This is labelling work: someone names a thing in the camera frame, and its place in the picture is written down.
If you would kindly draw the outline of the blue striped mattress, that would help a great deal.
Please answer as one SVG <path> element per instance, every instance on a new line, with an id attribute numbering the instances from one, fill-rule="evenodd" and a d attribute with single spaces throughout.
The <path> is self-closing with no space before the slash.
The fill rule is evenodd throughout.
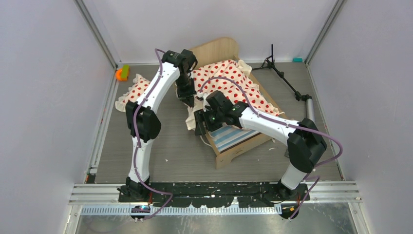
<path id="1" fill-rule="evenodd" d="M 242 130 L 231 126 L 223 126 L 216 131 L 208 132 L 208 134 L 212 138 L 218 152 L 222 153 L 225 150 L 236 146 L 238 143 L 258 135 L 259 132 L 254 130 Z"/>

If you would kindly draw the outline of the strawberry print ruffled blanket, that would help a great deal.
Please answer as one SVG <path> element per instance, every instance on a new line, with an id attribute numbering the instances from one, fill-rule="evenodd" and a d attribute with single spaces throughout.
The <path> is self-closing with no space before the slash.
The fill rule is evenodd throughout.
<path id="1" fill-rule="evenodd" d="M 268 101 L 260 91 L 260 86 L 249 78 L 252 68 L 243 60 L 223 60 L 214 64 L 208 64 L 191 72 L 197 92 L 203 83 L 212 77 L 202 89 L 203 94 L 211 94 L 221 91 L 232 103 L 249 100 L 254 108 L 272 116 L 279 116 L 282 112 Z"/>

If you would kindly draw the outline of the wooden pet bed frame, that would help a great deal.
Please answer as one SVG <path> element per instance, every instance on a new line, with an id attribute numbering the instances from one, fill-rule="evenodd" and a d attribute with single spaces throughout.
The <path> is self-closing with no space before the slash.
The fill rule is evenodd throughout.
<path id="1" fill-rule="evenodd" d="M 225 76 L 237 82 L 246 91 L 253 107 L 267 114 L 286 118 L 285 113 L 270 97 L 262 84 L 250 73 L 252 68 L 239 59 L 238 43 L 229 37 L 222 37 L 191 48 L 198 60 L 192 71 L 195 87 L 214 76 Z M 208 143 L 216 154 L 216 168 L 228 165 L 233 158 L 269 141 L 271 138 L 257 131 L 244 130 L 223 125 L 222 128 L 206 133 Z"/>

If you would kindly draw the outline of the strawberry print small pillow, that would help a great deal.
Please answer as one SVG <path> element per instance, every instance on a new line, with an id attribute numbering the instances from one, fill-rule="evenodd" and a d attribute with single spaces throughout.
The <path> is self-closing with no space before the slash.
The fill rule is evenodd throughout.
<path id="1" fill-rule="evenodd" d="M 128 88 L 128 91 L 121 95 L 114 103 L 115 109 L 120 112 L 126 111 L 126 104 L 128 101 L 135 102 L 142 96 L 150 85 L 150 81 L 144 78 L 140 74 L 136 74 L 132 80 L 132 86 Z"/>

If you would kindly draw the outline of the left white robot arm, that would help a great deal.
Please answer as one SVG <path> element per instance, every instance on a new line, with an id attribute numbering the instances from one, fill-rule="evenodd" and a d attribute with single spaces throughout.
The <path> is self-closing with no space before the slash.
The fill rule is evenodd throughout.
<path id="1" fill-rule="evenodd" d="M 154 139 L 159 135 L 161 122 L 157 110 L 170 87 L 175 84 L 180 101 L 194 106 L 196 94 L 190 73 L 198 61 L 192 51 L 167 51 L 158 56 L 159 68 L 148 88 L 136 101 L 128 101 L 125 110 L 127 126 L 133 143 L 131 170 L 120 191 L 136 201 L 145 201 L 149 190 L 149 161 Z"/>

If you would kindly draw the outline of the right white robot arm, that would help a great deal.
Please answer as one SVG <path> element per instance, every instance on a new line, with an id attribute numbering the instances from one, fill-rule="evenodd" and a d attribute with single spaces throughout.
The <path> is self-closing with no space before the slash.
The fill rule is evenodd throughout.
<path id="1" fill-rule="evenodd" d="M 194 112 L 196 135 L 216 131 L 226 124 L 265 134 L 287 146 L 290 164 L 277 184 L 277 192 L 284 200 L 297 194 L 297 187 L 327 149 L 321 132 L 308 118 L 295 121 L 271 116 L 248 103 L 233 103 L 220 91 L 208 95 L 204 103 L 202 109 Z"/>

